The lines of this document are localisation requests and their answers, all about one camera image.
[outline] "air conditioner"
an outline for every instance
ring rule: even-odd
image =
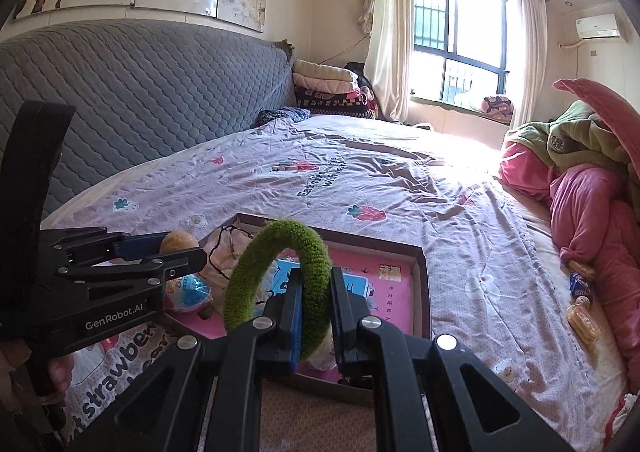
[[[622,29],[618,25],[618,20],[613,14],[595,16],[592,18],[578,19],[575,22],[578,29],[578,36],[581,39],[622,39]]]

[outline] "gray quilted mattress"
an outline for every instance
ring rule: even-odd
[[[295,105],[285,42],[209,26],[97,20],[0,43],[0,151],[25,100],[78,108],[45,214],[106,177]]]

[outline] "stack of blankets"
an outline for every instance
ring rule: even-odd
[[[373,93],[358,86],[358,76],[345,68],[334,68],[297,60],[293,84],[298,106],[312,113],[377,118]]]

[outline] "green fuzzy headband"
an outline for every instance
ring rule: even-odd
[[[241,255],[226,288],[225,329],[235,329],[253,318],[255,292],[281,251],[290,248],[300,257],[302,291],[302,344],[304,360],[322,343],[329,328],[329,276],[326,246],[311,228],[293,220],[269,223]]]

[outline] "snack package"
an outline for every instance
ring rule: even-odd
[[[578,272],[571,272],[569,276],[569,292],[574,301],[578,297],[586,297],[591,302],[591,286]]]
[[[589,315],[588,305],[590,302],[586,297],[580,297],[576,304],[569,306],[566,311],[566,319],[569,325],[574,329],[577,336],[580,337],[588,347],[592,347],[601,335],[600,328]]]
[[[209,292],[209,285],[193,273],[171,279],[164,283],[164,308],[176,313],[196,311],[210,301]]]
[[[585,265],[584,263],[581,263],[579,261],[574,261],[573,259],[570,260],[566,265],[569,270],[579,273],[585,280],[589,282],[595,281],[596,271],[589,265]]]

